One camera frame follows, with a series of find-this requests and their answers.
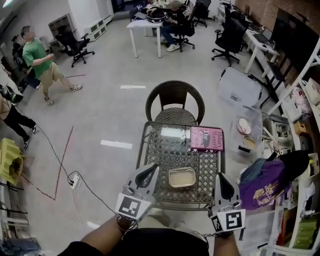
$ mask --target shorts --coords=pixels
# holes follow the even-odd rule
[[[51,62],[50,67],[44,71],[39,78],[43,86],[43,92],[48,93],[49,87],[52,86],[54,81],[57,81],[63,77],[64,75],[60,72],[58,65],[54,62]]]

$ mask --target electrical outlet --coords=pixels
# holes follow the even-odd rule
[[[71,181],[73,181],[73,184],[70,185],[70,187],[73,190],[78,188],[78,183],[80,182],[80,179],[81,179],[80,175],[77,172],[74,173],[73,177],[71,178]]]

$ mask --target pink book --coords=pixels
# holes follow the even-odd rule
[[[224,150],[223,132],[221,129],[191,127],[191,148],[198,150]]]

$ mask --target wicker chair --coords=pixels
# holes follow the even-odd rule
[[[189,111],[185,110],[187,93],[195,99],[198,105],[197,119]],[[146,100],[145,113],[148,121],[152,121],[151,107],[158,95],[161,112],[156,116],[156,122],[175,125],[200,125],[205,115],[205,103],[199,92],[191,84],[172,80],[163,82],[155,87]],[[170,107],[164,109],[164,106],[169,104],[181,104],[182,108]]]

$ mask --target glass table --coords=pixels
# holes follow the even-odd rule
[[[153,121],[144,125],[136,168],[151,163],[159,164],[159,175],[153,193],[155,208],[206,211],[206,207],[213,204],[214,175],[218,172],[225,173],[224,133],[222,131],[223,151],[191,149],[191,127]],[[169,171],[185,167],[194,169],[195,185],[183,189],[171,187]]]

